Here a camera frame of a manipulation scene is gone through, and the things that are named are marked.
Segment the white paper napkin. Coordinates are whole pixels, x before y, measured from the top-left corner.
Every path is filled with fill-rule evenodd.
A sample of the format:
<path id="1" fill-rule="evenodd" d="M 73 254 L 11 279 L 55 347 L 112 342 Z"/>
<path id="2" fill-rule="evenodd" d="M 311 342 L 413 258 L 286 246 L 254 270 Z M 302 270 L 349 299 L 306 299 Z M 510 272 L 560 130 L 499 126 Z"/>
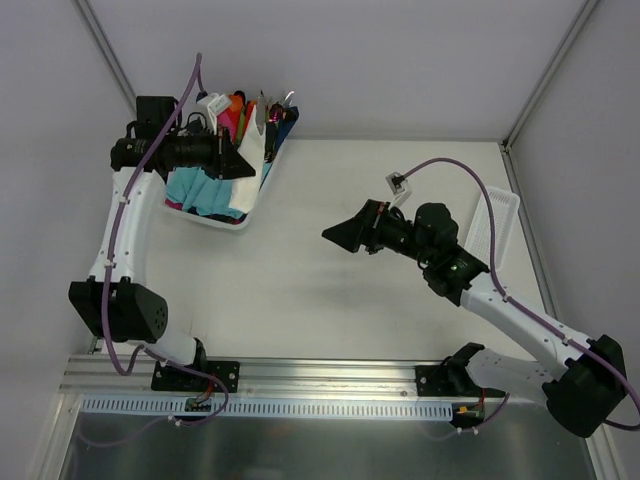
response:
<path id="1" fill-rule="evenodd" d="M 243 159 L 255 170 L 255 175 L 234 180 L 229 207 L 248 214 L 254 207 L 260 185 L 265 156 L 266 104 L 260 99 L 251 110 L 246 122 L 245 134 L 238 149 Z"/>

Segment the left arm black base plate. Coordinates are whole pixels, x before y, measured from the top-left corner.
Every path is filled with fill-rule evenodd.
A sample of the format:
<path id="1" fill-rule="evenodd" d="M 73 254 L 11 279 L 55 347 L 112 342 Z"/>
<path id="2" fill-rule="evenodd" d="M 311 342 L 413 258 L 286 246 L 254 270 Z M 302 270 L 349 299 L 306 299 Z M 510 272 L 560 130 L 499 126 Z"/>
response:
<path id="1" fill-rule="evenodd" d="M 214 392 L 222 392 L 222 388 L 211 377 L 219 380 L 229 393 L 236 393 L 240 380 L 238 361 L 208 360 L 202 374 L 187 373 L 182 369 L 169 365 L 162 366 L 157 362 L 151 380 L 151 390 L 156 392 L 204 393 L 212 385 Z"/>

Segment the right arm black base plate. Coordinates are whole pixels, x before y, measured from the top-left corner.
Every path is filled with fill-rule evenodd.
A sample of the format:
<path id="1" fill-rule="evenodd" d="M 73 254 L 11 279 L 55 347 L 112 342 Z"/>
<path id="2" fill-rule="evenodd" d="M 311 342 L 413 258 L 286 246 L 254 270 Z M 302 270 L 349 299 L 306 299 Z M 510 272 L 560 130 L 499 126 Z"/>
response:
<path id="1" fill-rule="evenodd" d="M 414 374 L 419 397 L 503 398 L 505 395 L 500 390 L 482 389 L 471 380 L 464 367 L 448 362 L 417 365 Z"/>

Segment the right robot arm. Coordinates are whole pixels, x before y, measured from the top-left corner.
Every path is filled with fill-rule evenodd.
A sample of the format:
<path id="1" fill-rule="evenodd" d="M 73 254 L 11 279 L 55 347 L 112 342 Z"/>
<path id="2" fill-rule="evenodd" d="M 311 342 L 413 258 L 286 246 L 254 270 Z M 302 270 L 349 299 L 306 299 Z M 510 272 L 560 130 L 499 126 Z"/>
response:
<path id="1" fill-rule="evenodd" d="M 590 437 L 628 394 L 622 347 L 608 335 L 593 339 L 517 301 L 459 245 L 457 234 L 441 203 L 423 204 L 407 220 L 390 204 L 369 200 L 322 236 L 350 253 L 389 249 L 415 261 L 436 295 L 483 318 L 532 357 L 523 361 L 473 346 L 447 372 L 455 393 L 484 387 L 541 403 L 568 432 Z"/>

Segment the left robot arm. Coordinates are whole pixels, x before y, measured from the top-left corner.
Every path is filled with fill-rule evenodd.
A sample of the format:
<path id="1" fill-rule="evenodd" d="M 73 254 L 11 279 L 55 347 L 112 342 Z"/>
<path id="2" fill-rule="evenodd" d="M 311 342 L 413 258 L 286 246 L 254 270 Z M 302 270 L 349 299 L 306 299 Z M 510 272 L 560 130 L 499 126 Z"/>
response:
<path id="1" fill-rule="evenodd" d="M 166 300 L 146 285 L 151 220 L 168 175 L 182 167 L 213 180 L 254 179 L 257 170 L 241 156 L 230 127 L 220 124 L 231 107 L 227 95 L 201 94 L 192 120 L 170 96 L 139 96 L 136 117 L 110 151 L 112 194 L 104 237 L 87 279 L 74 281 L 68 297 L 109 355 L 126 343 L 162 362 L 176 364 L 174 378 L 188 390 L 208 381 L 200 340 L 169 325 Z"/>

